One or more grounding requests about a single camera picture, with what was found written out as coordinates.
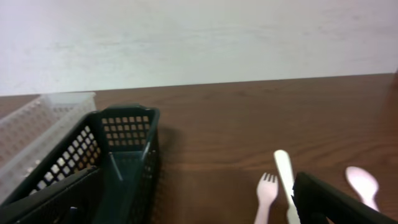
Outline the pink plastic spoon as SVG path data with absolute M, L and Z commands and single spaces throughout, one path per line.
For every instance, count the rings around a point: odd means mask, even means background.
M 379 211 L 375 201 L 379 190 L 376 178 L 368 171 L 355 166 L 349 166 L 345 170 L 345 177 L 351 188 L 358 194 L 361 202 L 375 211 Z

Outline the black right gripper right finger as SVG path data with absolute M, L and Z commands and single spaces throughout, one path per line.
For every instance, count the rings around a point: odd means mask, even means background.
M 296 175 L 293 191 L 301 224 L 397 224 L 306 172 Z

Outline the white plastic fork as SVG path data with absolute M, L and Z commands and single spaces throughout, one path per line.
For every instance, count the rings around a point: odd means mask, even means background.
M 288 201 L 287 221 L 289 224 L 300 224 L 297 208 L 293 201 L 294 173 L 290 156 L 286 151 L 279 149 L 274 152 L 274 160 Z

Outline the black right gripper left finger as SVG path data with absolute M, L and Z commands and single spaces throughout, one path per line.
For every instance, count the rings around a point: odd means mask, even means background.
M 103 170 L 83 169 L 1 208 L 1 223 L 91 223 L 103 195 Z

